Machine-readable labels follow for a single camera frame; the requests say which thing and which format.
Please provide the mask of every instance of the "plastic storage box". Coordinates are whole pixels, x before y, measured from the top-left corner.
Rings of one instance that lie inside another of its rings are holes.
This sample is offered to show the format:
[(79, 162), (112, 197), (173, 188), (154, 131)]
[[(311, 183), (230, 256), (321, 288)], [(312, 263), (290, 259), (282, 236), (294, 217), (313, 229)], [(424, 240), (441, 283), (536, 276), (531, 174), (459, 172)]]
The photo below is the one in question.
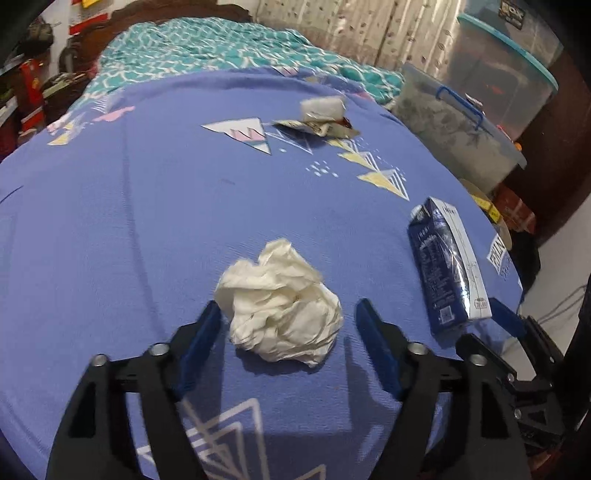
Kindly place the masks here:
[(470, 15), (459, 29), (442, 83), (482, 104), (486, 117), (516, 140), (558, 91), (551, 73), (509, 37)]
[(482, 113), (410, 63), (392, 113), (458, 179), (491, 192), (525, 157)]
[(545, 67), (562, 52), (558, 37), (524, 0), (468, 0), (463, 12), (509, 37)]

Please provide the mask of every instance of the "curtain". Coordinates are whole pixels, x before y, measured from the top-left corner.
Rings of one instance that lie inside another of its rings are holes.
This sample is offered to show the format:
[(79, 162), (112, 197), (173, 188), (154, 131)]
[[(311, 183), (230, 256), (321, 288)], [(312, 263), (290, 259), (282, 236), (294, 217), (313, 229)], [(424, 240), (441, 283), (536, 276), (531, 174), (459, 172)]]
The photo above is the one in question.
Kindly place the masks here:
[(360, 63), (432, 76), (447, 67), (466, 0), (261, 0), (256, 20), (293, 28), (314, 45)]

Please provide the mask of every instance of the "cardboard box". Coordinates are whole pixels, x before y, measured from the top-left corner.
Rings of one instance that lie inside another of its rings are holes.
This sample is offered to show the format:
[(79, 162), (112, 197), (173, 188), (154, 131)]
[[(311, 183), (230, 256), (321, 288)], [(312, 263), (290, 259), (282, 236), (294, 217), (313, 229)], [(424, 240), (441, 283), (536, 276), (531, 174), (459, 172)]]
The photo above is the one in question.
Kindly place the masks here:
[(413, 211), (408, 235), (433, 333), (492, 316), (478, 262), (453, 205), (428, 198)]

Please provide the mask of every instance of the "metal screw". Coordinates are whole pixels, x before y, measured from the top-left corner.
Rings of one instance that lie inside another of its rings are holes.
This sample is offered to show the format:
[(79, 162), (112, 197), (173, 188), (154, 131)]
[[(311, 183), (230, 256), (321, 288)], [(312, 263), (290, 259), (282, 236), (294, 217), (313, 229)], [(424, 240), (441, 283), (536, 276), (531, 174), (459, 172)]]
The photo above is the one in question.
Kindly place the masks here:
[(476, 365), (477, 367), (484, 367), (487, 363), (486, 357), (482, 355), (471, 355), (470, 362)]
[(415, 355), (426, 355), (427, 354), (427, 347), (424, 346), (422, 343), (409, 343), (408, 344), (408, 351), (414, 353)]
[(104, 355), (103, 353), (99, 353), (98, 355), (95, 355), (92, 358), (92, 361), (90, 362), (92, 364), (93, 367), (102, 367), (105, 363), (107, 363), (107, 356)]
[(160, 356), (168, 353), (170, 347), (167, 343), (155, 343), (150, 347), (150, 355), (152, 356)]

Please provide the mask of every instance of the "cable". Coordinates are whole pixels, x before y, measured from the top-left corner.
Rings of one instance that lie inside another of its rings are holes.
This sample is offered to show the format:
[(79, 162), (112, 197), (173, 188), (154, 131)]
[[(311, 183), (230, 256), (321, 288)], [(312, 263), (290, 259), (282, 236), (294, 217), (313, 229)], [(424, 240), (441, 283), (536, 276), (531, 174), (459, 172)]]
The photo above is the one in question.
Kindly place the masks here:
[(545, 323), (549, 322), (550, 320), (553, 320), (553, 319), (555, 319), (556, 317), (558, 317), (558, 316), (562, 315), (564, 312), (568, 312), (568, 311), (569, 311), (569, 310), (570, 310), (572, 307), (575, 307), (575, 306), (577, 306), (577, 304), (578, 304), (578, 303), (579, 303), (581, 300), (583, 300), (583, 299), (584, 299), (584, 297), (585, 297), (585, 294), (582, 294), (582, 295), (581, 295), (581, 296), (580, 296), (578, 299), (576, 299), (576, 300), (575, 300), (573, 303), (569, 304), (569, 306), (567, 306), (567, 307), (563, 308), (562, 310), (559, 310), (558, 312), (556, 312), (555, 314), (553, 314), (553, 315), (551, 315), (551, 316), (549, 316), (549, 317), (546, 317), (546, 318), (544, 318), (544, 319), (542, 319), (542, 320), (538, 320), (538, 325), (543, 325), (543, 324), (545, 324)]
[[(542, 315), (537, 322), (541, 323), (545, 320), (547, 320), (547, 318), (549, 316), (551, 316), (556, 310), (558, 310), (565, 302), (567, 302), (568, 300), (570, 300), (578, 291), (580, 291), (581, 289), (587, 287), (587, 284), (581, 285), (577, 288), (575, 288), (565, 299), (561, 300), (558, 305), (556, 307), (554, 307), (552, 310), (550, 310), (548, 313)], [(567, 309), (571, 308), (576, 302), (578, 302), (580, 299), (577, 299), (574, 303), (572, 303)]]

